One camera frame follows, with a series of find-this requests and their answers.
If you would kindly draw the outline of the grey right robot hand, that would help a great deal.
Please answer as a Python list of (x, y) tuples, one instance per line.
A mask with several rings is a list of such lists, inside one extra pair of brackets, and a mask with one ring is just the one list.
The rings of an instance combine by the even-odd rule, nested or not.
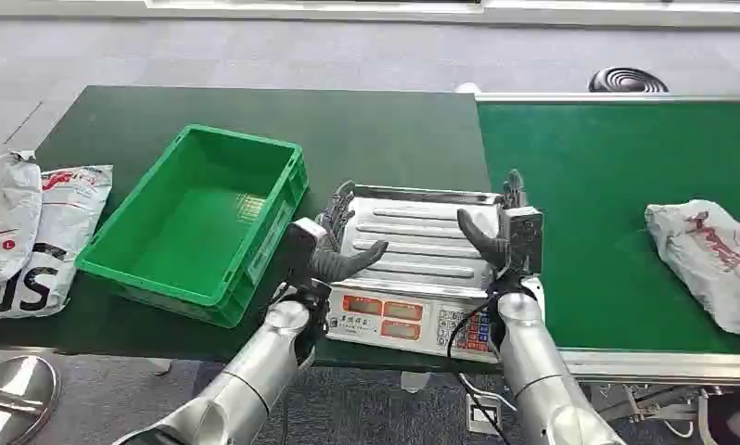
[(529, 204), (522, 175), (512, 169), (503, 182), (499, 229), (490, 236), (481, 230), (467, 210), (457, 211), (458, 226), (500, 275), (533, 276), (542, 272), (543, 214)]

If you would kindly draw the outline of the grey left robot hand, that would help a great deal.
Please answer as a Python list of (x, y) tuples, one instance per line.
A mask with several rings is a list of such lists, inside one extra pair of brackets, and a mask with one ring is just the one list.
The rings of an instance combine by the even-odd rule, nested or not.
[(340, 252), (346, 225), (354, 215), (349, 205), (355, 189), (353, 181), (341, 184), (314, 219), (300, 218), (288, 225), (282, 243), (287, 272), (274, 302), (324, 302), (332, 284), (353, 277), (381, 259), (389, 245), (386, 241), (376, 241), (358, 253)]

